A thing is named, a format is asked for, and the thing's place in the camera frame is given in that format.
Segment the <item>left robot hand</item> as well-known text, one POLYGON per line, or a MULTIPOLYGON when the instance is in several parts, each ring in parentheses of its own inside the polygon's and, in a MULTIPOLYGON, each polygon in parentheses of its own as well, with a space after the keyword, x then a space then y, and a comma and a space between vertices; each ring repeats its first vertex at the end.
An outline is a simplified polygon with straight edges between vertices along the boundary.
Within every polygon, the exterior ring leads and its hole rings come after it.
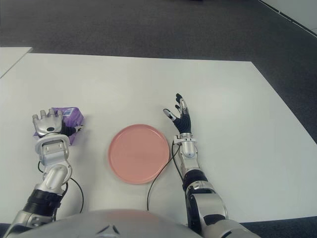
POLYGON ((38 115, 32 116, 35 134, 39 138, 51 134, 72 136, 83 129, 82 124, 67 125, 65 120, 68 119, 70 115, 66 115, 61 110, 56 111, 53 108, 50 108, 48 113, 41 110, 40 116, 40 118, 38 115))

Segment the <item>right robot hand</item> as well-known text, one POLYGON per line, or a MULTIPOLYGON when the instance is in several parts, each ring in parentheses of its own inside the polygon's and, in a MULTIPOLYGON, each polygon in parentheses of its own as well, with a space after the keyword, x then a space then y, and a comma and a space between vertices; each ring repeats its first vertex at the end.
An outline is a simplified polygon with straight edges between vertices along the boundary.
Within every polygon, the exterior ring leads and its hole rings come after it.
POLYGON ((178 103, 175 108, 179 111, 180 117, 175 116, 169 109, 163 109, 163 112, 173 122, 179 134, 191 133, 191 119, 187 104, 179 93, 175 97, 178 103))

